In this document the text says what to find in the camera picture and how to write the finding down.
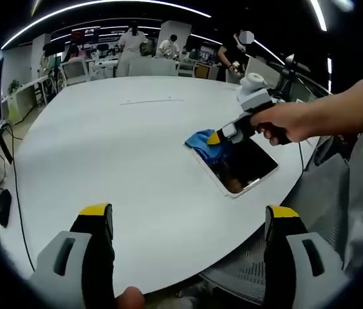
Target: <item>ceiling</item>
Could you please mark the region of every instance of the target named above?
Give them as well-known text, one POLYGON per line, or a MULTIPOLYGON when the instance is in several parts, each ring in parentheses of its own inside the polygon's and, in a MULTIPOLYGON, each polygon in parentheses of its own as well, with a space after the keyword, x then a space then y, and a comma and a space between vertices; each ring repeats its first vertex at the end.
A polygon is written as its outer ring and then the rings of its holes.
MULTIPOLYGON (((256 40, 280 58, 295 53, 311 69, 310 77, 324 86, 328 84, 327 58, 331 57, 333 92, 342 91, 363 78, 363 61, 357 63, 358 57, 363 59, 363 47, 352 48, 354 35, 346 26, 346 16, 330 0, 319 0, 328 26, 327 32, 321 30, 310 0, 218 1, 221 5, 209 0, 164 1, 187 6, 212 17, 152 3, 102 3, 48 18, 20 35, 7 48, 29 42, 43 33, 58 37, 70 33, 72 28, 122 26, 128 18, 141 18, 139 25, 155 27, 160 27, 161 21, 181 21, 191 24, 192 32, 196 35, 221 41, 223 32, 227 32, 234 23, 242 22, 244 29, 253 32, 256 40), (345 69, 354 62, 355 72, 346 76, 345 69)), ((33 16, 32 8, 36 0, 0 4, 0 47, 27 24, 61 8, 83 2, 86 0, 41 0, 33 16)), ((146 32, 154 35, 154 30, 146 32)), ((272 58, 255 44, 248 49, 249 53, 272 58)))

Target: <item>black shirt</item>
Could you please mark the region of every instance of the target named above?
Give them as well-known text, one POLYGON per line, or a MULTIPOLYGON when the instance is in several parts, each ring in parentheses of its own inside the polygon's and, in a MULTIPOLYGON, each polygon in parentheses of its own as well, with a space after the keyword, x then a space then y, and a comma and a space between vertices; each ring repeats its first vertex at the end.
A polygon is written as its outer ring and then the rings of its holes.
MULTIPOLYGON (((240 66, 242 64, 247 63, 247 57, 246 53, 241 51, 239 48, 237 48, 237 41, 233 37, 233 35, 229 35, 225 37, 225 40, 223 40, 223 47, 226 48, 225 56, 227 60, 233 64, 233 62, 237 61, 240 63, 240 66)), ((217 80, 226 81, 226 70, 228 69, 227 66, 220 60, 221 67, 219 68, 219 73, 217 80)))

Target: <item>wall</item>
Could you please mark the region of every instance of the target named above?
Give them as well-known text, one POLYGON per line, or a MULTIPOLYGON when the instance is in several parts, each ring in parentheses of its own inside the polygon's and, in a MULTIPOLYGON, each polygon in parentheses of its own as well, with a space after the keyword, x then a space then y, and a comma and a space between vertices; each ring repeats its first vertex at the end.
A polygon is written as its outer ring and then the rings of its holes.
POLYGON ((162 23, 162 29, 158 36, 157 47, 159 47, 164 40, 170 39, 172 34, 175 34, 177 35, 176 43, 180 50, 182 50, 183 46, 186 45, 187 38, 189 37, 191 30, 191 24, 179 23, 178 21, 166 21, 162 23))
POLYGON ((51 35, 50 34, 42 34, 39 37, 36 37, 33 40, 32 45, 32 56, 31 56, 31 67, 32 67, 32 80, 39 78, 39 69, 41 57, 43 55, 42 48, 45 44, 50 43, 51 35))
POLYGON ((3 71, 1 72, 1 98, 7 95, 10 83, 15 79, 20 84, 32 80, 31 58, 32 47, 23 46, 3 51, 3 71))

